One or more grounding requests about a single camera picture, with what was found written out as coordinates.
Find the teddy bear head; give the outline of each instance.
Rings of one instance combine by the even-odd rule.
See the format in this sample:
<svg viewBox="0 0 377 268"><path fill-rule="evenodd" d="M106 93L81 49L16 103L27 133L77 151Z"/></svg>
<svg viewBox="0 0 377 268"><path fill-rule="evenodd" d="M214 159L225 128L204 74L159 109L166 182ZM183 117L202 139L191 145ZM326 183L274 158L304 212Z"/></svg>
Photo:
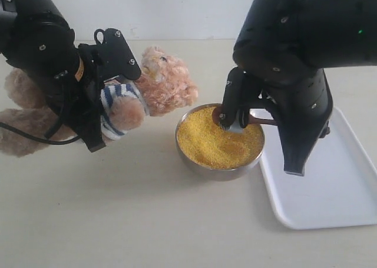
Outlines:
<svg viewBox="0 0 377 268"><path fill-rule="evenodd" d="M162 116L196 101L198 88L182 59L168 55L160 47L148 47L143 52L141 70L135 83L151 116Z"/></svg>

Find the metal bowl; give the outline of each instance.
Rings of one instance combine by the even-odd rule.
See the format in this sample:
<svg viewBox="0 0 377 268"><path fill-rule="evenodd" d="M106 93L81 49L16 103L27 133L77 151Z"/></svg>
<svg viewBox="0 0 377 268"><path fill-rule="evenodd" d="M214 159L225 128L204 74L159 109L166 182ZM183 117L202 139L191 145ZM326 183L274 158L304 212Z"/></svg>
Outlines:
<svg viewBox="0 0 377 268"><path fill-rule="evenodd" d="M213 169L213 168L209 168L209 167L199 165L199 164L195 163L193 160L189 159L183 153L183 151L182 151L182 149L181 149L181 147L179 146L179 143L178 143L178 138L177 138L178 129L181 126L181 124L184 122L184 120L187 118L187 116L189 116L190 114L192 114L196 111L199 111L201 109L209 108L209 107L216 107L216 106L220 106L220 104L201 105L201 106L198 106L198 107L190 110L189 112L187 112L186 114L184 114L182 116L182 118L178 122L177 128L176 128L176 147L177 147L179 156L183 160L184 164L192 172L199 174L199 175L203 176L204 178L206 178L208 180L231 181L231 180L235 180L235 179L251 172L251 170L259 163L260 158L262 156L263 148L262 148L262 151L259 153L259 155L248 165L241 166L241 167L234 168L234 169L229 169L229 170L218 170L218 169ZM260 127L262 134L263 134L263 146L264 146L264 144L265 144L264 132L263 132L262 127L261 126L259 126L259 127Z"/></svg>

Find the teddy bear leg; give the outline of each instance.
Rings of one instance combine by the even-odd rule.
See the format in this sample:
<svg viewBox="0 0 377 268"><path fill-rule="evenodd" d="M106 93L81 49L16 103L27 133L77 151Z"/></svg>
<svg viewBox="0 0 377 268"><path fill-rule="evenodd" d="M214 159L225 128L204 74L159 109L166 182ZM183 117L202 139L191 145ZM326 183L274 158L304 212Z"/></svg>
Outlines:
<svg viewBox="0 0 377 268"><path fill-rule="evenodd" d="M13 69L5 78L4 87L8 97L21 108L46 106L44 94L23 70Z"/></svg>
<svg viewBox="0 0 377 268"><path fill-rule="evenodd" d="M109 119L114 128L119 131L130 131L139 127L144 121L145 111L138 99L131 97L118 97L110 109ZM104 137L104 142L111 142Z"/></svg>
<svg viewBox="0 0 377 268"><path fill-rule="evenodd" d="M44 138L44 134L53 125L57 116L48 108L7 109L0 112L0 122L15 127L27 134ZM52 138L54 141L66 140L74 133L63 126ZM0 151L7 155L23 157L48 147L0 127Z"/></svg>

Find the white wall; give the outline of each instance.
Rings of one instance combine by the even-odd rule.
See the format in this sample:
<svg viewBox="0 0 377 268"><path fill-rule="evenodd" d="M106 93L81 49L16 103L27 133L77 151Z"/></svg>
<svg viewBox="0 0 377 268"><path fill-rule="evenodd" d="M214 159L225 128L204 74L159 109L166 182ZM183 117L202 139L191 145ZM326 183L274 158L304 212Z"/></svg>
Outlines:
<svg viewBox="0 0 377 268"><path fill-rule="evenodd" d="M53 0L76 31L91 40L97 28L132 39L234 39L252 0Z"/></svg>

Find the yellow label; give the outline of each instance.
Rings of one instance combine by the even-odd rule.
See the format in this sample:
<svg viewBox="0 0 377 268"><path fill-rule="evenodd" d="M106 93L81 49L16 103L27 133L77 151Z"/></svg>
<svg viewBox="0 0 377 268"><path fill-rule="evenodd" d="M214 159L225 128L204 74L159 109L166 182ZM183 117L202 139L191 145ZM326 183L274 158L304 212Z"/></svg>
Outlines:
<svg viewBox="0 0 377 268"><path fill-rule="evenodd" d="M75 78L77 81L81 81L82 76L84 75L84 62L80 57L80 65L78 66L78 70L75 74Z"/></svg>

